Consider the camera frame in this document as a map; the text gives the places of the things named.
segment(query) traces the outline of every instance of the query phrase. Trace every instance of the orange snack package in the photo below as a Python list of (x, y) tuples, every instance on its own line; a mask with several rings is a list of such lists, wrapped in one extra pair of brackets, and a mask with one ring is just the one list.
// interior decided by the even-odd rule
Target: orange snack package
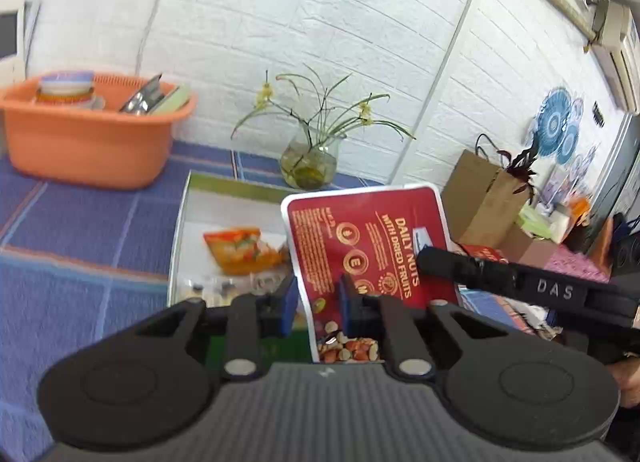
[(227, 276), (245, 276), (283, 262), (280, 252), (260, 241), (258, 228), (234, 228), (205, 233), (203, 237)]

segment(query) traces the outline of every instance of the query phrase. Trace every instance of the white brick wall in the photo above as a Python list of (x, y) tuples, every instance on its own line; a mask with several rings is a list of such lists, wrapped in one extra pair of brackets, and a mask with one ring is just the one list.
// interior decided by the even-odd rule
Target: white brick wall
[[(142, 55), (142, 75), (164, 72), (199, 95), (194, 116), (176, 128), (185, 140), (278, 156), (296, 128), (283, 118), (255, 119), (231, 141), (251, 110), (268, 69), (313, 67), (325, 82), (347, 73), (336, 102), (388, 92), (377, 115), (413, 127), (466, 0), (159, 0)], [(133, 73), (154, 0), (42, 0), (29, 72), (95, 68)], [(582, 38), (545, 0), (482, 0), (472, 34), (447, 84), (408, 178), (443, 185), (458, 156), (486, 131), (519, 149), (524, 124), (549, 88), (567, 84), (597, 99), (606, 158), (620, 115)], [(299, 105), (311, 102), (304, 94)], [(391, 130), (367, 128), (343, 144), (345, 172), (388, 180), (404, 143)]]
[[(143, 75), (189, 82), (200, 95), (187, 140), (279, 155), (295, 127), (257, 119), (264, 70), (316, 68), (326, 81), (353, 73), (339, 101), (388, 92), (381, 116), (413, 126), (466, 0), (160, 0), (143, 53)], [(132, 73), (154, 0), (42, 0), (29, 72), (89, 67)], [(387, 180), (402, 149), (391, 130), (357, 132), (340, 168)]]
[[(594, 186), (622, 113), (593, 53), (583, 54), (582, 35), (546, 0), (481, 0), (473, 16), (471, 34), (428, 129), (430, 137), (418, 144), (406, 179), (427, 178), (444, 186), (462, 150), (473, 149), (481, 132), (519, 152), (527, 123), (546, 93), (565, 86), (584, 98), (577, 153), (600, 144), (587, 177)], [(605, 115), (603, 128), (591, 115), (596, 101)], [(552, 166), (551, 158), (537, 161), (537, 184)]]

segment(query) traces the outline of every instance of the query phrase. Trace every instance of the brown paper bag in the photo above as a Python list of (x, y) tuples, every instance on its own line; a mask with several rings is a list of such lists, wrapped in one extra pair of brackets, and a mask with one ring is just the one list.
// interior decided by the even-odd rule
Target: brown paper bag
[(442, 191), (452, 240), (496, 248), (529, 198), (528, 190), (513, 193), (521, 186), (500, 166), (465, 150)]

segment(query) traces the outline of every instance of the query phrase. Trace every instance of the snack bag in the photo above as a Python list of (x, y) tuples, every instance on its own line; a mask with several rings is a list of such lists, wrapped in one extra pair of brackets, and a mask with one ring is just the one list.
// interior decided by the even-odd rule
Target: snack bag
[(235, 228), (205, 233), (204, 241), (227, 276), (261, 272), (283, 261), (282, 254), (260, 241), (260, 229)]
[(433, 185), (290, 195), (282, 202), (282, 216), (312, 352), (318, 351), (326, 323), (341, 327), (334, 283), (343, 273), (361, 294), (388, 294), (410, 307), (424, 308), (431, 299), (458, 302), (453, 282), (420, 275), (415, 262), (424, 245), (450, 249)]

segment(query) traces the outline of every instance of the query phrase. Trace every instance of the glass vase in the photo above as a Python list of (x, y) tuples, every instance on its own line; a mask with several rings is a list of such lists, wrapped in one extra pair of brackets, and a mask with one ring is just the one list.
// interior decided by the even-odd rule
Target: glass vase
[(338, 151), (343, 135), (327, 137), (300, 125), (280, 158), (280, 172), (291, 187), (305, 191), (331, 183), (338, 166)]

